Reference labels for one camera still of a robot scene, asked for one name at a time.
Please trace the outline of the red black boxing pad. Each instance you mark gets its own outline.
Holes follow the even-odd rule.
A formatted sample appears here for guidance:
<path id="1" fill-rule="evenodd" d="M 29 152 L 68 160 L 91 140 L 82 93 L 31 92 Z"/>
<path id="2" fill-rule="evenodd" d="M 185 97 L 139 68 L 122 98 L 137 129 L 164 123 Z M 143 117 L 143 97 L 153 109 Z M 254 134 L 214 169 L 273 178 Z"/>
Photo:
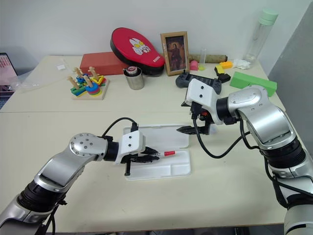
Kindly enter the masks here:
<path id="1" fill-rule="evenodd" d="M 112 32 L 110 46 L 115 56 L 129 66 L 136 66 L 146 75 L 159 76 L 165 66 L 164 57 L 142 34 L 125 27 Z"/>

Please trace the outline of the white plastic tray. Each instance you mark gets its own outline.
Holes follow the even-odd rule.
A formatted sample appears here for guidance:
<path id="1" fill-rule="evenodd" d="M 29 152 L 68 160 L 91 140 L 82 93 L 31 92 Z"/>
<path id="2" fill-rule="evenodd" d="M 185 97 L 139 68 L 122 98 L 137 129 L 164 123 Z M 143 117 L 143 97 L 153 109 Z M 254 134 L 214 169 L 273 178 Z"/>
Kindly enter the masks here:
<path id="1" fill-rule="evenodd" d="M 178 151 L 171 157 L 163 157 L 151 163 L 132 163 L 129 181 L 184 177 L 191 173 L 189 135 L 177 131 L 184 124 L 155 124 L 140 126 L 146 146 L 163 151 Z"/>

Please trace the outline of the green foam block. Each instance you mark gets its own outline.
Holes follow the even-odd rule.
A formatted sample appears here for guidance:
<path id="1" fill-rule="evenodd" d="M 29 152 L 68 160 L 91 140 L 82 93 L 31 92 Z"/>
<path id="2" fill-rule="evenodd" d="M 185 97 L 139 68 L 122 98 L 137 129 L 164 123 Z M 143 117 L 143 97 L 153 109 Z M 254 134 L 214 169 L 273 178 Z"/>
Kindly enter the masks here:
<path id="1" fill-rule="evenodd" d="M 259 85 L 264 87 L 267 92 L 268 96 L 272 96 L 277 91 L 277 83 L 262 79 L 256 76 L 244 74 L 241 72 L 234 72 L 231 80 L 230 80 L 230 86 L 238 89 L 243 89 L 250 85 Z"/>

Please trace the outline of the grey black game controller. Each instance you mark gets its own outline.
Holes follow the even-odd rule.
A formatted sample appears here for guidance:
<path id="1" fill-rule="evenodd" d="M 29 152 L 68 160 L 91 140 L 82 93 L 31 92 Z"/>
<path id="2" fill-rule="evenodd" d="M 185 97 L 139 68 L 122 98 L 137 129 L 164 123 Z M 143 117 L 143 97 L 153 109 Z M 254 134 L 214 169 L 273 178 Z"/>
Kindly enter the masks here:
<path id="1" fill-rule="evenodd" d="M 183 73 L 180 74 L 176 78 L 176 86 L 179 88 L 187 88 L 189 86 L 189 83 L 192 79 L 197 79 L 209 86 L 211 86 L 216 94 L 220 94 L 222 91 L 222 83 L 218 79 L 211 79 L 203 76 L 198 76 L 190 73 Z"/>

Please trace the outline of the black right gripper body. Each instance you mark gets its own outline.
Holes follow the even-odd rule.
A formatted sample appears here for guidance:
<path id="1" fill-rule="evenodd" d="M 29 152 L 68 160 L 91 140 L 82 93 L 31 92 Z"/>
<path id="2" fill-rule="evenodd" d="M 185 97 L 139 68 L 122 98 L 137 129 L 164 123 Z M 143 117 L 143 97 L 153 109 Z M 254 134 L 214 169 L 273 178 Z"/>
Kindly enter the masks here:
<path id="1" fill-rule="evenodd" d="M 200 121 L 204 121 L 204 126 L 198 126 L 197 124 L 193 124 L 192 126 L 195 127 L 195 130 L 198 131 L 200 134 L 209 135 L 210 132 L 210 125 L 212 123 L 212 117 L 210 113 L 204 109 L 200 104 L 192 102 L 191 104 L 187 104 L 185 101 L 181 104 L 182 107 L 190 107 L 190 114 L 192 121 L 197 122 L 199 119 Z"/>

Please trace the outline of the crumpled white tissue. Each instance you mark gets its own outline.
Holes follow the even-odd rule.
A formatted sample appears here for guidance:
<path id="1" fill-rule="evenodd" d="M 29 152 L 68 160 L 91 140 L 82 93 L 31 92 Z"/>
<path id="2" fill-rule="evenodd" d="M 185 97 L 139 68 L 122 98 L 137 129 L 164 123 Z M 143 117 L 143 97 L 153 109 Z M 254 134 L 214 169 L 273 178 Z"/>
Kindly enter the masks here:
<path id="1" fill-rule="evenodd" d="M 251 63 L 249 61 L 242 60 L 242 59 L 234 59 L 231 62 L 232 62 L 233 68 L 238 68 L 241 70 L 247 70 L 251 66 Z"/>

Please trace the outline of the brown rolled cylinder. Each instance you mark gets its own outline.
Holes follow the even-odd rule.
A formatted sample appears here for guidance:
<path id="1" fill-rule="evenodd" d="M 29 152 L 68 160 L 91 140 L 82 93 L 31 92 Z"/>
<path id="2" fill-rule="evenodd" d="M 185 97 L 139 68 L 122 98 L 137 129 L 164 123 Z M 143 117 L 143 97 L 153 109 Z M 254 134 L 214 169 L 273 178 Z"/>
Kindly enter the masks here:
<path id="1" fill-rule="evenodd" d="M 188 59 L 189 61 L 196 60 L 200 62 L 200 54 L 189 54 Z M 228 60 L 228 57 L 226 55 L 207 54 L 205 63 L 220 63 L 220 62 L 225 62 L 227 60 Z"/>

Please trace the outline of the clear bottle green lid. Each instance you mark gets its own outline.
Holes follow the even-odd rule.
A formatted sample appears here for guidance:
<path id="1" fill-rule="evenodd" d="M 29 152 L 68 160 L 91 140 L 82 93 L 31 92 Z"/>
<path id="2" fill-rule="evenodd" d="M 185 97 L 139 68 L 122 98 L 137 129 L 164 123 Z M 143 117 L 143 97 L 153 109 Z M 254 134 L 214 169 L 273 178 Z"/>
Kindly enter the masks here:
<path id="1" fill-rule="evenodd" d="M 257 60 L 277 17 L 278 13 L 272 9 L 264 8 L 262 10 L 249 41 L 244 60 L 251 64 Z"/>

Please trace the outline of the wooden colourful stacking toy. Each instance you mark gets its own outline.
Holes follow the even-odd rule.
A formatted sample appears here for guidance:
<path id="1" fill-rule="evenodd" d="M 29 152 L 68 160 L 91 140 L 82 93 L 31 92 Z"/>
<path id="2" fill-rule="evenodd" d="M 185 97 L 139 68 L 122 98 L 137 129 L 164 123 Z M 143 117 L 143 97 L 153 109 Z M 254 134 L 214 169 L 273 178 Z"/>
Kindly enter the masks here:
<path id="1" fill-rule="evenodd" d="M 95 67 L 89 67 L 83 73 L 78 67 L 73 68 L 76 78 L 67 77 L 72 84 L 70 88 L 71 98 L 76 100 L 103 100 L 109 87 L 110 80 L 96 72 Z"/>

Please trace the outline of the yellow black toy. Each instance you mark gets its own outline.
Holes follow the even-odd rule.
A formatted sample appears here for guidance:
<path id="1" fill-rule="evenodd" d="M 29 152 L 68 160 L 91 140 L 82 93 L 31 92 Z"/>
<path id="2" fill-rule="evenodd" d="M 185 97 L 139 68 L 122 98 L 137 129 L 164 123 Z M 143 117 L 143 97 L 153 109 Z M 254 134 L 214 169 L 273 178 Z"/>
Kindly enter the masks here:
<path id="1" fill-rule="evenodd" d="M 230 75 L 224 72 L 224 69 L 221 65 L 216 65 L 214 71 L 221 83 L 228 82 L 231 79 Z"/>

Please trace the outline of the steel cup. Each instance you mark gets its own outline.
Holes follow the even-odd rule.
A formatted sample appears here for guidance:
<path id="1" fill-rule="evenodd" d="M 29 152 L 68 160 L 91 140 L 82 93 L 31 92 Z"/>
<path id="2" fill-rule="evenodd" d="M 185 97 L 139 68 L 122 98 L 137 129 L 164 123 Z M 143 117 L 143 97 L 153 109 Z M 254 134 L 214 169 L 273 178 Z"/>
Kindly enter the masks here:
<path id="1" fill-rule="evenodd" d="M 126 68 L 123 69 L 123 73 L 126 77 L 128 85 L 131 89 L 141 90 L 144 87 L 144 79 L 142 76 L 142 70 L 140 68 L 138 68 L 138 75 L 137 76 L 128 76 L 128 74 L 126 73 Z"/>

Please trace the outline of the wooden framed portrait picture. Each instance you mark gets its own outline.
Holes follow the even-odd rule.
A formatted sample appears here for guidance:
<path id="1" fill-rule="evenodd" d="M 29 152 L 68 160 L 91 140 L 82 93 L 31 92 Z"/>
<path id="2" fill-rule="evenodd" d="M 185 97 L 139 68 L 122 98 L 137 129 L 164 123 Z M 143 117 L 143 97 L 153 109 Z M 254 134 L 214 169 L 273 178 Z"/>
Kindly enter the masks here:
<path id="1" fill-rule="evenodd" d="M 160 37 L 167 75 L 190 71 L 187 31 L 161 33 Z"/>

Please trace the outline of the clear plastic bag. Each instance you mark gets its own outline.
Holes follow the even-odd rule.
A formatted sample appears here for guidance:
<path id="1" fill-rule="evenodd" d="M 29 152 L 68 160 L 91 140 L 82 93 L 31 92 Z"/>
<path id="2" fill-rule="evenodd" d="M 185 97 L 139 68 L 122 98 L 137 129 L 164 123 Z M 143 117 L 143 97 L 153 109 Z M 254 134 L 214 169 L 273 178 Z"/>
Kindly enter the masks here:
<path id="1" fill-rule="evenodd" d="M 9 80 L 12 91 L 28 92 L 73 75 L 72 67 L 64 56 L 46 56 L 32 71 Z"/>

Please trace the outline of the red capped marker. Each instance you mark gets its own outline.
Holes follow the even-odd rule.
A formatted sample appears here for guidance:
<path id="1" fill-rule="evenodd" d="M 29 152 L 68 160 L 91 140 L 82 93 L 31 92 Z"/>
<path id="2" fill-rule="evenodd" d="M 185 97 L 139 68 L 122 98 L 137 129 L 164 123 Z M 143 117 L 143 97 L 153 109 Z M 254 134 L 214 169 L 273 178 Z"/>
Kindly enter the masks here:
<path id="1" fill-rule="evenodd" d="M 178 151 L 163 151 L 163 152 L 159 152 L 159 153 L 156 153 L 156 156 L 157 157 L 171 157 L 171 156 L 175 156 L 177 155 L 179 152 Z"/>

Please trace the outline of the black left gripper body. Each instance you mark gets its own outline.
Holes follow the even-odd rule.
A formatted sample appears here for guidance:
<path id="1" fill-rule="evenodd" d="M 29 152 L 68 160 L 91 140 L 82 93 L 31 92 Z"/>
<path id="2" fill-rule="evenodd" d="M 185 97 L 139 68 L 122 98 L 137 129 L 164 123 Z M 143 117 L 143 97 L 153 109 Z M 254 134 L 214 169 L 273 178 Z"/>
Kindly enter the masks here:
<path id="1" fill-rule="evenodd" d="M 145 157 L 139 156 L 138 153 L 128 154 L 128 155 L 124 156 L 121 160 L 121 163 L 126 165 L 124 176 L 130 176 L 130 174 L 131 174 L 131 163 L 132 162 L 145 163 L 145 162 L 147 162 L 147 160 Z"/>

